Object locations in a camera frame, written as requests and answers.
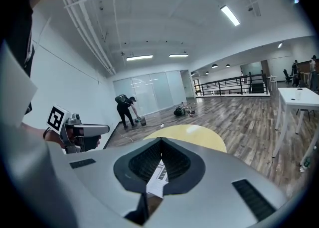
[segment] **metal railing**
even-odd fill
[[[268,94],[267,77],[265,74],[240,76],[235,78],[207,82],[195,87],[197,97],[228,94]]]

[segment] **white ceiling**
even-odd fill
[[[107,36],[106,43],[102,41],[103,47],[117,71],[176,61],[196,66],[196,61],[207,50],[215,53],[225,42],[240,40],[252,31],[261,31],[257,27],[259,22],[268,19],[274,25],[280,23],[278,7],[291,7],[287,0],[116,0],[120,48],[113,0],[92,2],[94,5],[91,3],[90,6],[95,7],[102,33]],[[241,23],[239,26],[235,27],[220,11],[223,5],[232,10]],[[189,54],[188,58],[168,57],[184,51]],[[154,57],[124,62],[121,52],[125,53],[125,58],[133,54],[153,54]]]

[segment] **white cord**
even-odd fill
[[[116,132],[117,132],[120,136],[122,136],[123,138],[128,138],[128,137],[125,137],[125,136],[121,135],[116,128],[115,128],[115,130],[116,130]]]

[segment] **white table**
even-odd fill
[[[277,76],[270,76],[270,77],[267,77],[267,78],[269,78],[269,83],[270,83],[270,90],[272,91],[272,82],[276,82],[275,81],[275,78],[276,78]]]
[[[276,143],[275,150],[273,152],[273,157],[276,157],[278,154],[278,151],[283,144],[283,140],[285,137],[285,133],[287,131],[287,125],[289,121],[289,113],[292,109],[307,109],[307,110],[319,110],[319,95],[314,93],[313,91],[309,90],[308,88],[303,88],[300,90],[301,92],[301,98],[300,100],[292,100],[296,99],[296,91],[297,88],[278,88],[279,91],[279,108],[278,108],[278,114],[277,114],[277,122],[276,122],[276,127],[275,130],[278,130],[278,126],[280,123],[280,116],[281,116],[281,100],[285,104],[285,114],[284,114],[284,125],[282,128],[282,132],[280,134],[280,137]],[[298,126],[296,129],[296,134],[299,133],[301,124],[303,122],[303,117],[304,117],[304,111],[300,112],[300,117],[299,117],[299,122]],[[316,128],[314,137],[310,143],[310,146],[308,150],[306,151],[304,157],[302,158],[300,164],[302,165],[304,160],[306,159],[307,156],[309,156],[319,138],[319,124]]]

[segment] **black pants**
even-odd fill
[[[133,118],[132,118],[132,115],[131,115],[129,109],[117,108],[117,110],[119,112],[119,115],[121,117],[121,120],[122,120],[124,127],[126,127],[125,116],[127,116],[129,118],[131,125],[134,125]]]

